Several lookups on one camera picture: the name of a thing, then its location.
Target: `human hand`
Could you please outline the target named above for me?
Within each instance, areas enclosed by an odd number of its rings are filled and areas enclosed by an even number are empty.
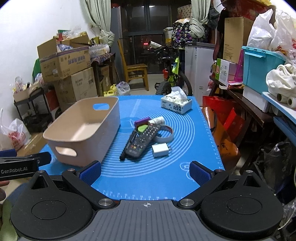
[[[9,184],[9,181],[0,182],[0,187],[4,187]],[[0,188],[0,201],[3,201],[6,198],[6,193],[3,189]]]

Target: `basket handle hole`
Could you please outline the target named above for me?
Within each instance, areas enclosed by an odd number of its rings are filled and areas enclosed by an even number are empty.
[[[94,110],[109,110],[110,106],[107,103],[97,103],[93,105]]]
[[[60,155],[74,156],[74,157],[77,156],[76,151],[74,151],[72,148],[56,146],[55,149]]]

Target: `wooden chair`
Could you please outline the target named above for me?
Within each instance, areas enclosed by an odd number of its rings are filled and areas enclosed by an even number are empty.
[[[125,78],[126,82],[128,83],[130,80],[133,80],[133,79],[143,79],[145,89],[147,91],[149,91],[147,65],[145,65],[145,64],[126,65],[126,60],[124,59],[123,48],[121,46],[120,40],[118,40],[117,42],[118,42],[118,46],[119,46],[119,50],[120,50],[120,55],[121,55],[121,59],[122,59],[122,66],[123,66],[123,74],[124,74],[124,78]],[[141,71],[142,76],[130,77],[128,75],[128,73],[132,72],[132,71]]]

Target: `concentric circle pattern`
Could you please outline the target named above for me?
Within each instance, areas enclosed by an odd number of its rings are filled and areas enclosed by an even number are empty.
[[[136,177],[158,171],[177,161],[191,146],[194,140],[194,124],[187,115],[179,115],[160,107],[159,100],[130,99],[120,101],[120,128],[102,162],[102,176],[106,177]],[[170,154],[166,157],[154,158],[151,146],[138,160],[120,162],[119,156],[134,129],[133,123],[146,117],[163,116],[166,125],[175,132],[174,140],[168,143]]]

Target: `remote control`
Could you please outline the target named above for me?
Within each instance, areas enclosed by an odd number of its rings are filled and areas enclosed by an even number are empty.
[[[146,149],[150,141],[156,136],[160,130],[160,125],[148,124],[146,130],[140,134],[128,147],[126,154],[131,157],[140,157],[142,152]]]

